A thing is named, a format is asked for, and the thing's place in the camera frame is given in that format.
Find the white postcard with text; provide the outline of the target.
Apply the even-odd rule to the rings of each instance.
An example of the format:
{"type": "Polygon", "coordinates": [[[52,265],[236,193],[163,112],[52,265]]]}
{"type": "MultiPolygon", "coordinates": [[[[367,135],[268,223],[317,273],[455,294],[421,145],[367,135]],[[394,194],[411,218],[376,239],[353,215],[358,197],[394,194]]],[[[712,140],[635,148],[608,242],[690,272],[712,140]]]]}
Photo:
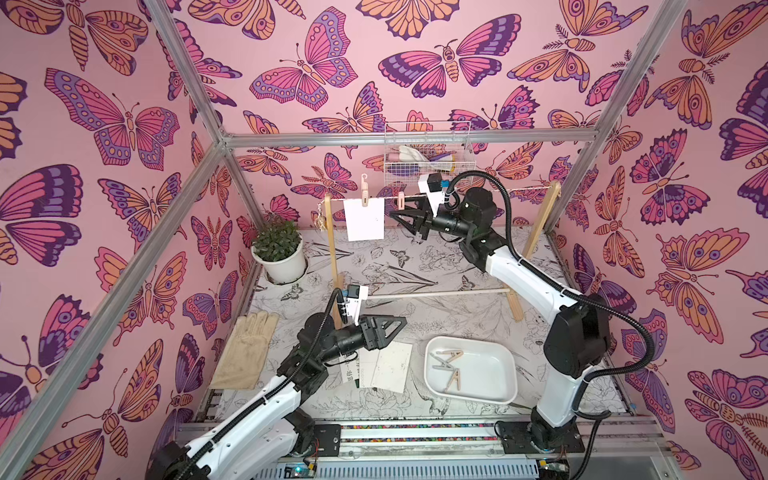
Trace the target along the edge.
{"type": "Polygon", "coordinates": [[[360,361],[348,359],[340,366],[341,380],[343,383],[351,383],[355,388],[360,387],[360,361]]]}

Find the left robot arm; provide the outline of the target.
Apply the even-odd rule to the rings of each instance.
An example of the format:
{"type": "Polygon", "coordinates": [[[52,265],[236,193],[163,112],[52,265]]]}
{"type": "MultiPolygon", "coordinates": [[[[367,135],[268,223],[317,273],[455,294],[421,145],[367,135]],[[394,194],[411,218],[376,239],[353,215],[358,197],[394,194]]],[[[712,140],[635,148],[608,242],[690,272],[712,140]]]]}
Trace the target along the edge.
{"type": "Polygon", "coordinates": [[[316,444],[315,422],[301,405],[324,384],[331,362],[361,349],[383,350],[407,325],[402,316],[362,315],[356,324],[336,329],[332,313],[343,307],[343,292],[336,288],[325,309],[306,319],[297,343],[260,393],[206,434],[183,446],[162,447],[145,477],[250,479],[293,451],[308,453],[316,444]]]}

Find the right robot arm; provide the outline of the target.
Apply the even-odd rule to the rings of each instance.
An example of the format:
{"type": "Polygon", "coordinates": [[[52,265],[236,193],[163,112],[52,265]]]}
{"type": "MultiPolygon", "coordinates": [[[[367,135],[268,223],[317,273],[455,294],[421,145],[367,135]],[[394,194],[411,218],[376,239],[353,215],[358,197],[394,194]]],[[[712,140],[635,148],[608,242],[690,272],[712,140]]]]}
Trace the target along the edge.
{"type": "Polygon", "coordinates": [[[418,188],[418,195],[399,200],[390,217],[422,239],[431,232],[453,236],[470,264],[510,287],[549,326],[543,348],[548,374],[542,397],[530,416],[529,443],[542,453],[550,453],[564,446],[577,419],[599,426],[611,414],[582,410],[587,388],[598,378],[645,368],[656,353],[649,330],[610,306],[606,295],[584,294],[563,285],[519,253],[512,240],[509,192],[492,175],[470,170],[444,181],[438,173],[423,174],[418,188]],[[613,318],[629,325],[644,348],[640,358],[627,366],[600,369],[613,318]]]}

